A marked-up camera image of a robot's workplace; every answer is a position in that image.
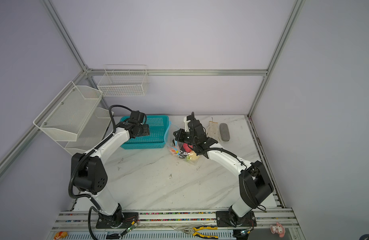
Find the pink toy fruit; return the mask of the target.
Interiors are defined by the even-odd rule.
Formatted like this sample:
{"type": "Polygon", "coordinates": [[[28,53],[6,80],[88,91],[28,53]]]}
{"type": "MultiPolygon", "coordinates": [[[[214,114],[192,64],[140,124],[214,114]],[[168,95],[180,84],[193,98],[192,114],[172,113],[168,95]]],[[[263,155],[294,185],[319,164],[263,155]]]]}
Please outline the pink toy fruit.
{"type": "Polygon", "coordinates": [[[192,147],[188,144],[183,144],[184,152],[190,153],[192,151],[192,147]]]}

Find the clear zip bag blue zipper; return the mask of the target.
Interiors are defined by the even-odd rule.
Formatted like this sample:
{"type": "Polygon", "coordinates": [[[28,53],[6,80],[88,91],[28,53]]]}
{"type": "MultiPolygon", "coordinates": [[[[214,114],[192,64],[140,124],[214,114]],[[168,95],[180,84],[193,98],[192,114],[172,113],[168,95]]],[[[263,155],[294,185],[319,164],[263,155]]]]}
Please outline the clear zip bag blue zipper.
{"type": "Polygon", "coordinates": [[[184,149],[183,149],[184,143],[175,141],[173,132],[177,130],[179,130],[179,127],[177,127],[171,121],[169,121],[169,128],[165,132],[165,145],[167,146],[167,149],[169,150],[169,148],[175,148],[178,151],[176,155],[173,155],[171,151],[169,150],[169,152],[173,156],[176,156],[189,164],[196,165],[198,163],[199,158],[197,161],[194,161],[194,162],[190,161],[189,153],[184,152],[184,149]]]}

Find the cream toy pear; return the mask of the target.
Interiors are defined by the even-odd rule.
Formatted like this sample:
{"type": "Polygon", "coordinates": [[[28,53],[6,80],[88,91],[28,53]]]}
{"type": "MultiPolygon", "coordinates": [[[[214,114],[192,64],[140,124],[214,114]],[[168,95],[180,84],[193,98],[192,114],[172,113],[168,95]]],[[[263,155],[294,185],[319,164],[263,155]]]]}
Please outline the cream toy pear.
{"type": "Polygon", "coordinates": [[[193,152],[189,153],[189,160],[190,161],[192,161],[192,162],[197,161],[198,158],[199,158],[199,156],[196,153],[193,153],[193,152]]]}

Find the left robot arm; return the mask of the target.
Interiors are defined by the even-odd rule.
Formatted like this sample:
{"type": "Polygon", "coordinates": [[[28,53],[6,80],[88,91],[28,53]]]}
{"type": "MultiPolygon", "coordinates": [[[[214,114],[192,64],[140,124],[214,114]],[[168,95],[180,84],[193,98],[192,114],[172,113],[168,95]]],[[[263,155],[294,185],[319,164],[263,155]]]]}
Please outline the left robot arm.
{"type": "Polygon", "coordinates": [[[68,194],[72,199],[88,198],[99,217],[115,228],[122,224],[124,216],[121,205],[107,188],[108,175],[104,164],[128,140],[149,136],[150,129],[147,115],[139,111],[131,110],[130,116],[119,123],[115,123],[111,109],[109,114],[112,132],[90,150],[72,156],[68,194]]]}

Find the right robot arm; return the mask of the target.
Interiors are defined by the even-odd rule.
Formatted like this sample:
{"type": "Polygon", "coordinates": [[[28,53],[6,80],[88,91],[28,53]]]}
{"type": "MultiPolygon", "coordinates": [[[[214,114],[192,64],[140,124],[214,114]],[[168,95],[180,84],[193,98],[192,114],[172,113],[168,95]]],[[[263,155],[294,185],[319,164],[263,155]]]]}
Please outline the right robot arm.
{"type": "Polygon", "coordinates": [[[272,194],[274,186],[262,162],[246,161],[226,150],[217,140],[206,135],[194,113],[184,117],[184,129],[175,131],[173,136],[175,141],[188,144],[196,155],[219,163],[238,178],[239,198],[229,208],[230,215],[240,219],[258,207],[264,210],[262,202],[272,194]]]}

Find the white work glove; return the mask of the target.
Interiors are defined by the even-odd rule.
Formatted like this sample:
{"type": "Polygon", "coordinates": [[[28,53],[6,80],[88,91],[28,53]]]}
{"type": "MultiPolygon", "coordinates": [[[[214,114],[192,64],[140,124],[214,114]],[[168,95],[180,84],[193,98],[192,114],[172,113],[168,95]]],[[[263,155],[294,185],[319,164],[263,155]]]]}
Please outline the white work glove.
{"type": "Polygon", "coordinates": [[[221,141],[220,130],[217,122],[209,121],[208,127],[206,128],[206,135],[216,141],[221,141]]]}

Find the teal plastic basket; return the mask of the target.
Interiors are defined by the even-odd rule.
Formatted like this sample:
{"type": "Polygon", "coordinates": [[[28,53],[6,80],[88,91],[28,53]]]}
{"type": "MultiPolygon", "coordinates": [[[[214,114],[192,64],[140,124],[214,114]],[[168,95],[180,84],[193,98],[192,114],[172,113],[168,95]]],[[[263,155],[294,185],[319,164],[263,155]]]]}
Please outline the teal plastic basket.
{"type": "Polygon", "coordinates": [[[166,133],[170,127],[170,119],[166,115],[149,115],[147,124],[150,135],[129,139],[121,145],[124,150],[161,149],[166,144],[166,133]]]}

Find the grey oval stone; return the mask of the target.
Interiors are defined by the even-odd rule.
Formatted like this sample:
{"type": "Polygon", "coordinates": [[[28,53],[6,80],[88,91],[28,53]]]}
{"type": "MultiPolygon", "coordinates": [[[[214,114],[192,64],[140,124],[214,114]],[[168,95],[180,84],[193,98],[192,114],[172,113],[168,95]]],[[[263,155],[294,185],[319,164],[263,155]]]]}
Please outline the grey oval stone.
{"type": "Polygon", "coordinates": [[[230,133],[229,128],[226,123],[219,124],[219,133],[220,133],[220,139],[224,142],[229,142],[230,140],[230,133]]]}

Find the white mesh shelf lower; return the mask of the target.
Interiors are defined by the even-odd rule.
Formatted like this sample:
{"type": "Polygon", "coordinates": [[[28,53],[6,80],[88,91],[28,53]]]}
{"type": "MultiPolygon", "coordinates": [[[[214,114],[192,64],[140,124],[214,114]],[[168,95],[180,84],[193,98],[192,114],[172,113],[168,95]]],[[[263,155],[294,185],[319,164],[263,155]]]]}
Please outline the white mesh shelf lower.
{"type": "Polygon", "coordinates": [[[57,144],[70,155],[75,153],[82,154],[102,141],[110,123],[109,111],[103,108],[96,108],[75,142],[59,141],[57,144]]]}

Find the white mesh shelf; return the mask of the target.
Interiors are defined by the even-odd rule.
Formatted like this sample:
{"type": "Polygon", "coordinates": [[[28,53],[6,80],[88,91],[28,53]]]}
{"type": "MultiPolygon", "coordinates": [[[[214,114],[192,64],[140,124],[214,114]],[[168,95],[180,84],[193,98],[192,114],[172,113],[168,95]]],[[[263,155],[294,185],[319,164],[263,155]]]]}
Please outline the white mesh shelf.
{"type": "Polygon", "coordinates": [[[33,124],[56,142],[75,142],[102,97],[97,89],[69,82],[33,124]]]}
{"type": "Polygon", "coordinates": [[[75,142],[59,141],[57,144],[70,155],[75,153],[82,154],[102,141],[110,123],[109,111],[103,108],[96,108],[75,142]]]}

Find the white mesh shelf upper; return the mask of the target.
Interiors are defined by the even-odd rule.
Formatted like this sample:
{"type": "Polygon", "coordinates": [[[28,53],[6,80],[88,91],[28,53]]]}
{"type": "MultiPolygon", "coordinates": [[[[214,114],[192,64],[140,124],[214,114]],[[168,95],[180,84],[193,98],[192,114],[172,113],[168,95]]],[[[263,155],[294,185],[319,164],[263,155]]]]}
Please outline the white mesh shelf upper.
{"type": "Polygon", "coordinates": [[[69,82],[33,124],[56,142],[75,142],[102,97],[97,89],[69,82]]]}

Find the pink toy figure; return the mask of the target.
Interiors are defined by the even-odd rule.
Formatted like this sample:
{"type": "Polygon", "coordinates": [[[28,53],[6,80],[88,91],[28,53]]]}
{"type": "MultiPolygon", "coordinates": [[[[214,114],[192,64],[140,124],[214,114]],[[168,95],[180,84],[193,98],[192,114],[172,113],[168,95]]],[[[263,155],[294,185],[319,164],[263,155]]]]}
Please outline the pink toy figure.
{"type": "Polygon", "coordinates": [[[270,231],[272,234],[278,234],[280,238],[285,236],[285,228],[279,222],[275,225],[270,225],[270,231]]]}

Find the yellow toy figure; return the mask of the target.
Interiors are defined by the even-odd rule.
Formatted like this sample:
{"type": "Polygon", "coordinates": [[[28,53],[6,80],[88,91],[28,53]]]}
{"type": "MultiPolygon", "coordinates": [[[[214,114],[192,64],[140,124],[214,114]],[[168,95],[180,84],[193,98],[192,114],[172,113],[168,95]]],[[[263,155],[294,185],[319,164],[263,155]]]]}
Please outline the yellow toy figure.
{"type": "Polygon", "coordinates": [[[55,233],[53,240],[64,240],[67,236],[67,232],[57,232],[55,233]]]}

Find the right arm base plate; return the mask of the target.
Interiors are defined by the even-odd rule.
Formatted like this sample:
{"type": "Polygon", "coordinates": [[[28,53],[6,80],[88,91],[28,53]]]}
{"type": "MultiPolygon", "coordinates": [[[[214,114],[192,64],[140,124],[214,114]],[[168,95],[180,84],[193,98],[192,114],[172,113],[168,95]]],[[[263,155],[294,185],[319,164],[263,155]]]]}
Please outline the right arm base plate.
{"type": "Polygon", "coordinates": [[[256,227],[256,217],[253,211],[246,213],[243,217],[238,217],[233,211],[217,211],[215,213],[218,227],[256,227]]]}

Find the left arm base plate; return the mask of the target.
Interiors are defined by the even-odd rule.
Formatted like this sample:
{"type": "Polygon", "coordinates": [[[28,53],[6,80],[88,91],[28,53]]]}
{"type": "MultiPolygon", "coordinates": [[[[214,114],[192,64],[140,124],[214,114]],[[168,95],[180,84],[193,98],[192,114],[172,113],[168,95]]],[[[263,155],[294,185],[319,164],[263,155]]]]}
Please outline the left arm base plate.
{"type": "Polygon", "coordinates": [[[114,214],[113,216],[99,214],[96,229],[127,229],[132,222],[137,222],[138,219],[139,213],[137,212],[122,212],[121,215],[114,214]]]}

